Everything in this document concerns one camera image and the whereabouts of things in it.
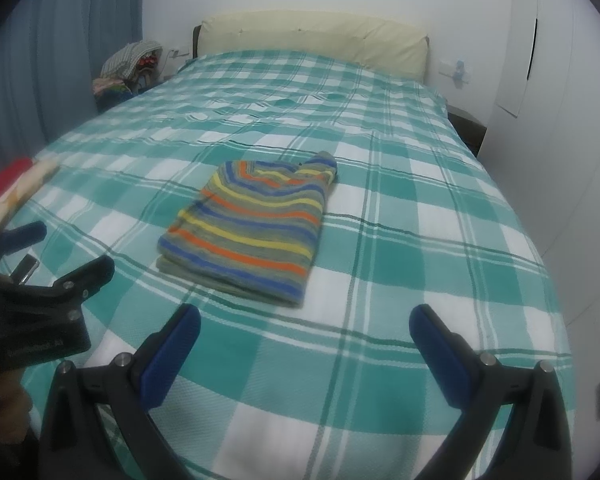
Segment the cream fleece sleeve forearm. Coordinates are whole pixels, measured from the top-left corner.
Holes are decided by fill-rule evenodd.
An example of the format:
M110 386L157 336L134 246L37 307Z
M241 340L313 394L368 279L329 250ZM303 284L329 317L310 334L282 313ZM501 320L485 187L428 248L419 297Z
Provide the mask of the cream fleece sleeve forearm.
M0 231L58 170L59 165L53 159L38 160L0 193Z

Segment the person's left hand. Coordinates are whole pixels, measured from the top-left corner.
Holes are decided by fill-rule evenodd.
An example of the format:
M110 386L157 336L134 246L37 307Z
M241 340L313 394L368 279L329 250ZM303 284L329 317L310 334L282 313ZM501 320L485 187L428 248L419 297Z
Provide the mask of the person's left hand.
M24 369L0 373L0 444L19 444L30 428L32 400L21 383Z

